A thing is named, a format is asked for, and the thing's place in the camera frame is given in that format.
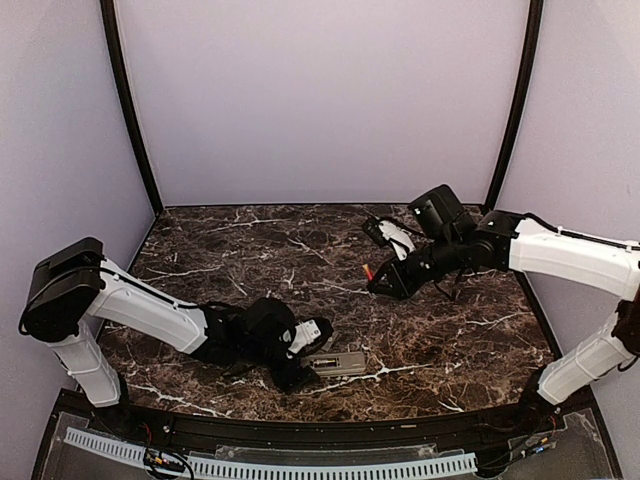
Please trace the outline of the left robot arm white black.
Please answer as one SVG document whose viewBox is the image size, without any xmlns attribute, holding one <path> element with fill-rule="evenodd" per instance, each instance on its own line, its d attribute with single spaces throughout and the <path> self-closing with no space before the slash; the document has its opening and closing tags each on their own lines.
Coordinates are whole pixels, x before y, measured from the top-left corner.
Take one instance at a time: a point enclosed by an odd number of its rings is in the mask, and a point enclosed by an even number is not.
<svg viewBox="0 0 640 480">
<path fill-rule="evenodd" d="M 142 332 L 203 363 L 265 366 L 286 393 L 316 379 L 302 360 L 333 334 L 327 319 L 299 320 L 276 298 L 247 308 L 176 299 L 129 275 L 104 256 L 101 241 L 86 237 L 36 265 L 18 328 L 54 351 L 120 436 L 134 435 L 141 415 L 124 400 L 125 383 L 87 328 L 88 316 Z"/>
</svg>

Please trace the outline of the red battery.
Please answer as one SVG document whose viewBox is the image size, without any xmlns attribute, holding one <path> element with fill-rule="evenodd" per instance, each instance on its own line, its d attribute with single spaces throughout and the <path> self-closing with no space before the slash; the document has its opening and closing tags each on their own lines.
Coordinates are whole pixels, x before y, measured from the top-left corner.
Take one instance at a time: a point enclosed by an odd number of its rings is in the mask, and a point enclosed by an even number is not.
<svg viewBox="0 0 640 480">
<path fill-rule="evenodd" d="M 363 266 L 363 270 L 364 270 L 364 273 L 365 273 L 365 275 L 366 275 L 367 279 L 368 279 L 369 281 L 372 281 L 372 280 L 373 280 L 373 278 L 374 278 L 374 274 L 373 274 L 373 272 L 371 271 L 370 267 L 369 267 L 367 264 L 365 264 L 365 265 Z"/>
</svg>

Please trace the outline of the grey battery cover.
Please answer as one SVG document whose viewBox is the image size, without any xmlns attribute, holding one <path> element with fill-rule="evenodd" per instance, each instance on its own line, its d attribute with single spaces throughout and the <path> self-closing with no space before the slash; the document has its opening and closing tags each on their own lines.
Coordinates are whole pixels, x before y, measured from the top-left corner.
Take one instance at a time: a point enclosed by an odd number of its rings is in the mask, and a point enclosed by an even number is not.
<svg viewBox="0 0 640 480">
<path fill-rule="evenodd" d="M 333 345 L 335 344 L 335 342 L 337 341 L 338 336 L 337 335 L 332 335 L 326 342 L 326 344 L 323 346 L 323 350 L 324 351 L 330 351 L 333 348 Z"/>
</svg>

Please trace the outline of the white remote control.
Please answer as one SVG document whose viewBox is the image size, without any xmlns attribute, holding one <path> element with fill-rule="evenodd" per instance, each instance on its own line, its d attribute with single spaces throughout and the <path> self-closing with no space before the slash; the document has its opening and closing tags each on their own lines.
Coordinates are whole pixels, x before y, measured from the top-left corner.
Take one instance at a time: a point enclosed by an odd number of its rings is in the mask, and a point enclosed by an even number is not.
<svg viewBox="0 0 640 480">
<path fill-rule="evenodd" d="M 360 376 L 366 372 L 366 359 L 362 352 L 315 354 L 303 358 L 319 377 Z"/>
</svg>

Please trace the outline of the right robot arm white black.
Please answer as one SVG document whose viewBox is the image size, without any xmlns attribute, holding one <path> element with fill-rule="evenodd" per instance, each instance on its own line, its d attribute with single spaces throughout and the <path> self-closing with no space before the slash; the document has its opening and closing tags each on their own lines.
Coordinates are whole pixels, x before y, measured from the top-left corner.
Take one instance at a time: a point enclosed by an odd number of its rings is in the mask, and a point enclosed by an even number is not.
<svg viewBox="0 0 640 480">
<path fill-rule="evenodd" d="M 411 202 L 409 211 L 429 244 L 391 217 L 370 216 L 363 231 L 395 255 L 367 275 L 369 292 L 403 300 L 452 272 L 481 268 L 549 275 L 617 296 L 603 327 L 534 373 L 510 424 L 534 432 L 560 405 L 591 382 L 639 356 L 639 245 L 555 227 L 532 213 L 491 210 L 475 220 L 446 184 Z"/>
</svg>

